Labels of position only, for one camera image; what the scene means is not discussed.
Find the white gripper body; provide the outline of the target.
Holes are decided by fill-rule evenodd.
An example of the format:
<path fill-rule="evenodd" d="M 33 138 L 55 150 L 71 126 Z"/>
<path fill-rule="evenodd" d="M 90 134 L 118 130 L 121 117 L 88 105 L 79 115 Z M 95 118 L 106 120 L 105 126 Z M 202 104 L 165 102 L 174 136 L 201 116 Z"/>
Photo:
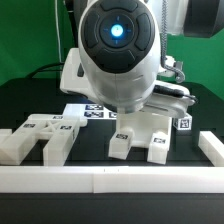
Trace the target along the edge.
<path fill-rule="evenodd" d="M 149 57 L 128 72 L 105 72 L 78 48 L 67 56 L 60 89 L 81 94 L 118 114 L 138 111 L 182 118 L 195 103 L 183 86 L 157 81 L 159 60 Z"/>

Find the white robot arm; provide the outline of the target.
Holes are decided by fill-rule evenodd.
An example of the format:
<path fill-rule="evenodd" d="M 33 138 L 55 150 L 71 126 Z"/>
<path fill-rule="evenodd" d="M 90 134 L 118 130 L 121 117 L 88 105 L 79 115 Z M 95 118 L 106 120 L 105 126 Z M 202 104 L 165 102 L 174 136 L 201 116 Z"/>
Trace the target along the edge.
<path fill-rule="evenodd" d="M 224 29 L 224 0 L 87 0 L 71 14 L 78 46 L 60 89 L 119 114 L 183 117 L 196 99 L 180 85 L 185 75 L 166 54 L 167 36 L 208 38 Z"/>

